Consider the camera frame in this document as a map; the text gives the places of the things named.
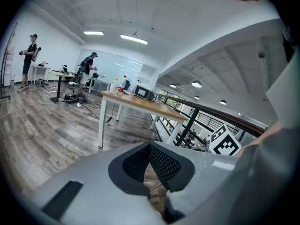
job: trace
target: chair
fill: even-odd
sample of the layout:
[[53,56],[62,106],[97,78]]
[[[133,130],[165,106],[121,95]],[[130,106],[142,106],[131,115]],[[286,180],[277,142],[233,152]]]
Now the chair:
[[[98,75],[97,73],[94,73],[93,76],[92,76],[92,78],[98,78],[98,77],[99,77],[99,75]],[[85,87],[83,88],[83,89],[85,89],[85,91],[87,91],[87,89],[90,89],[90,86],[94,86],[95,80],[93,80],[92,84],[90,84],[92,78],[90,79],[89,82],[87,82],[87,83],[85,84]]]

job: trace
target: bottle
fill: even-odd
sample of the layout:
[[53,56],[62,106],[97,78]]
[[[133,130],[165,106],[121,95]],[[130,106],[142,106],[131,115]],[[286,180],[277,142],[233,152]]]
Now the bottle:
[[117,90],[117,87],[118,87],[118,78],[115,77],[112,84],[111,84],[111,87],[110,87],[109,91],[115,93],[116,90]]
[[124,88],[125,88],[125,84],[126,84],[126,76],[123,77],[122,82],[120,83],[119,87],[118,87],[118,95],[122,95],[124,92]]
[[62,73],[64,71],[64,66],[65,65],[61,65],[60,73]]

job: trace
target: desk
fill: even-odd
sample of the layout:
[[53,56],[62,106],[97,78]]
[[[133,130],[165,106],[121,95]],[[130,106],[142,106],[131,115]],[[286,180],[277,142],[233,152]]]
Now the desk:
[[100,119],[99,119],[99,147],[103,147],[103,135],[104,135],[104,126],[105,126],[105,115],[106,115],[106,104],[107,102],[119,104],[119,110],[117,115],[117,120],[119,120],[119,116],[121,113],[122,106],[126,106],[129,108],[133,108],[139,110],[143,113],[150,113],[155,115],[155,119],[151,125],[151,129],[154,128],[155,123],[158,117],[164,117],[166,119],[171,119],[176,121],[176,126],[171,133],[171,136],[168,140],[168,144],[172,145],[176,135],[179,132],[183,121],[187,120],[185,117],[180,115],[178,112],[173,110],[172,108],[168,107],[167,105],[161,102],[151,102],[148,100],[144,100],[140,97],[134,96],[132,93],[129,95],[117,95],[115,92],[104,91],[101,93],[103,95],[102,104],[101,104],[101,111],[100,111]]
[[62,102],[63,101],[62,98],[60,99],[60,83],[61,83],[61,78],[62,77],[73,77],[74,78],[75,76],[70,75],[70,74],[63,74],[63,73],[53,72],[53,71],[50,71],[49,73],[52,74],[52,75],[54,75],[54,76],[59,77],[59,79],[58,79],[58,85],[57,85],[57,96],[50,98],[50,100],[53,101],[54,103]]
[[33,77],[31,78],[31,83],[32,81],[34,81],[34,85],[36,84],[36,75],[37,75],[37,70],[38,69],[44,69],[45,70],[45,73],[43,75],[43,80],[45,79],[45,74],[47,72],[47,69],[50,71],[50,68],[49,67],[41,67],[41,66],[36,66],[36,65],[33,65],[32,68],[34,69],[32,72],[33,72]]
[[91,88],[92,88],[93,80],[94,80],[94,81],[100,82],[100,88],[99,88],[99,89],[101,89],[101,84],[102,84],[102,83],[107,84],[107,89],[106,89],[106,91],[109,91],[110,86],[111,86],[111,84],[112,84],[111,82],[105,81],[104,79],[101,79],[101,78],[92,78],[91,81],[90,81],[90,89],[89,89],[89,93],[90,93]]

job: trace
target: railing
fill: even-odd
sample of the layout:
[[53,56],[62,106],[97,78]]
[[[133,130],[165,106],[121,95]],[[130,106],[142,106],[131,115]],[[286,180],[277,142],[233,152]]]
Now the railing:
[[[189,113],[189,115],[191,116],[194,113],[195,109],[191,109],[191,112]],[[220,126],[223,125],[222,122],[207,116],[206,114],[203,114],[201,112],[198,113],[196,120],[198,120],[199,122],[205,124],[206,126],[212,128],[214,131],[217,130]],[[237,130],[235,127],[231,127],[229,125],[227,125],[229,130],[233,133],[233,134],[237,134],[239,132],[239,130]]]
[[[177,112],[181,113],[182,115],[186,116],[187,118],[189,118],[189,122],[186,126],[182,125],[184,127],[184,131],[181,134],[177,134],[176,135],[176,142],[173,141],[173,143],[176,146],[180,146],[180,145],[184,145],[187,146],[188,148],[191,148],[191,143],[190,143],[190,137],[192,137],[193,139],[197,139],[199,142],[201,142],[202,144],[205,144],[205,142],[197,136],[197,134],[193,133],[193,131],[191,131],[191,127],[193,125],[193,123],[198,123],[199,125],[201,125],[201,127],[207,129],[210,132],[214,132],[216,129],[218,129],[223,123],[221,121],[227,122],[227,126],[230,129],[230,131],[236,135],[239,131],[242,131],[241,136],[239,137],[239,141],[241,141],[241,139],[243,138],[243,136],[245,135],[245,133],[249,133],[249,135],[253,135],[254,137],[259,137],[262,133],[264,133],[264,129],[249,123],[247,121],[244,121],[242,119],[239,119],[237,117],[234,117],[232,115],[229,115],[227,113],[209,108],[209,107],[205,107],[196,103],[192,103],[192,102],[188,102],[186,100],[182,100],[182,99],[178,99],[178,98],[174,98],[174,97],[169,97],[169,96],[165,96],[162,94],[157,94],[156,98],[160,96],[160,101],[162,100],[161,97],[164,97],[164,101],[163,103],[165,103],[167,106],[171,107],[172,109],[176,110]],[[180,103],[180,104],[184,104],[187,105],[189,107],[191,107],[191,111],[188,114],[185,114],[184,112],[178,110],[176,107],[173,107],[170,105],[170,102],[167,103],[168,100],[173,100],[176,102],[176,104]],[[218,119],[220,119],[221,121],[212,118],[204,113],[201,113],[200,111],[212,115]],[[168,133],[168,135],[171,135],[171,132],[168,130],[167,126],[170,126],[172,129],[174,129],[174,126],[170,123],[170,120],[166,120],[166,125],[164,124],[164,121],[166,119],[161,120],[161,118],[158,118],[157,121],[160,121],[160,123],[163,125],[164,129],[166,130],[166,132]]]

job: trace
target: arched ceiling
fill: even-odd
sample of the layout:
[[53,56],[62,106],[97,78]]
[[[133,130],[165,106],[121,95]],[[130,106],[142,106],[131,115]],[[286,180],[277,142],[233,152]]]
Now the arched ceiling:
[[[30,0],[30,5],[80,43],[108,44],[155,58],[164,72],[209,42],[251,24],[274,19],[265,1],[232,0]],[[102,37],[83,31],[100,30]],[[136,36],[148,45],[123,41]]]

